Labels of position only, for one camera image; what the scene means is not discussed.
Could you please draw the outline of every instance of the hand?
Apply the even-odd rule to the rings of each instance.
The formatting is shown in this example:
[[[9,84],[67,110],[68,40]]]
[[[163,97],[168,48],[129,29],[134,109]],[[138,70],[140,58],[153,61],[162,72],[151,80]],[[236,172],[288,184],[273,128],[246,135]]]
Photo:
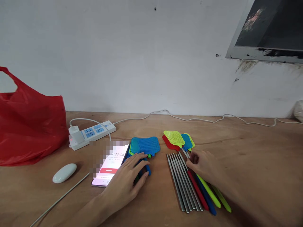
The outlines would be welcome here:
[[[148,172],[144,173],[135,186],[133,186],[133,183],[139,171],[145,165],[150,164],[148,161],[142,160],[137,166],[135,166],[140,159],[146,157],[147,154],[142,152],[140,154],[136,153],[126,159],[101,194],[102,198],[107,202],[111,214],[120,210],[132,201],[144,185]]]
[[[192,151],[186,165],[216,187],[227,177],[222,166],[209,151]]]

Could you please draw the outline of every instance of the window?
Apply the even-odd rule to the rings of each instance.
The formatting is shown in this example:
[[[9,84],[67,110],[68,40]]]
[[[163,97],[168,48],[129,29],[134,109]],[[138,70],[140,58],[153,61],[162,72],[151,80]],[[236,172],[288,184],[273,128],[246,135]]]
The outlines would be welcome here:
[[[302,11],[302,0],[248,0],[226,58],[303,63]]]

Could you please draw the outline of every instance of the window frame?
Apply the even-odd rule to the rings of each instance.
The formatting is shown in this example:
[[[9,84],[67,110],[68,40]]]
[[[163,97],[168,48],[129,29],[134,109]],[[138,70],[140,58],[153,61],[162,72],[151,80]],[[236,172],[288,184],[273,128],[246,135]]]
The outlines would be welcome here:
[[[238,37],[241,33],[241,30],[246,22],[246,19],[254,2],[255,0],[247,0],[245,9],[242,13],[237,29],[231,40],[225,57],[231,59],[274,61],[283,63],[303,63],[303,58],[298,58],[298,56],[303,56],[303,51],[236,46]]]

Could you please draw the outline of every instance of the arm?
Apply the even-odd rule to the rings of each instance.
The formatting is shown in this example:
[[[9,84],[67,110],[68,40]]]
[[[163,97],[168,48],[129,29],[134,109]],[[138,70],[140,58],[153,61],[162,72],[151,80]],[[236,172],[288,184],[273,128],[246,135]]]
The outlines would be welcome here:
[[[239,186],[226,174],[215,157],[208,151],[192,152],[186,165],[204,180],[216,186],[231,201],[236,203],[246,213],[259,221],[263,226],[280,226],[270,213],[260,206],[253,197],[243,196],[238,191]]]
[[[113,213],[126,206],[137,196],[148,176],[148,172],[144,173],[137,184],[133,186],[139,171],[150,163],[141,161],[137,166],[135,165],[140,159],[146,157],[147,155],[143,153],[129,157],[118,169],[103,193],[92,199],[73,217],[61,223],[58,227],[96,227]]]

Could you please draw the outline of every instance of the wooden table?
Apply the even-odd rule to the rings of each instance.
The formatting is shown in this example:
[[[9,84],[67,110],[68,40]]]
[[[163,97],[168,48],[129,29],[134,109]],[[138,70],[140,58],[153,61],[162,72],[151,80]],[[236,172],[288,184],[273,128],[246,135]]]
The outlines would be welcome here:
[[[142,118],[144,114],[67,112],[67,122],[73,118],[90,118],[117,122],[126,118]],[[203,117],[216,120],[218,117]],[[263,124],[273,119],[245,118]],[[74,122],[85,129],[93,122]],[[243,195],[253,196],[260,206],[276,216],[285,226],[302,224],[303,214],[303,125],[278,123],[276,127],[245,125],[236,118],[226,118],[216,124],[202,121],[181,121],[169,115],[151,115],[144,120],[128,120],[116,125],[113,140],[156,136],[161,151],[151,158],[152,175],[125,208],[112,215],[103,226],[250,226],[236,205],[233,212],[217,209],[217,216],[208,211],[180,211],[166,153],[173,153],[162,140],[164,130],[189,133],[196,150],[212,152]],[[108,136],[97,141],[102,147]],[[68,142],[38,163],[30,166],[0,168],[0,226],[29,226],[57,199],[82,179],[92,168],[93,147],[88,145],[73,151]],[[76,163],[76,173],[62,184],[52,182],[53,175],[64,165]],[[54,226],[69,218],[89,200],[103,191],[92,187],[85,179],[43,219],[39,226]]]

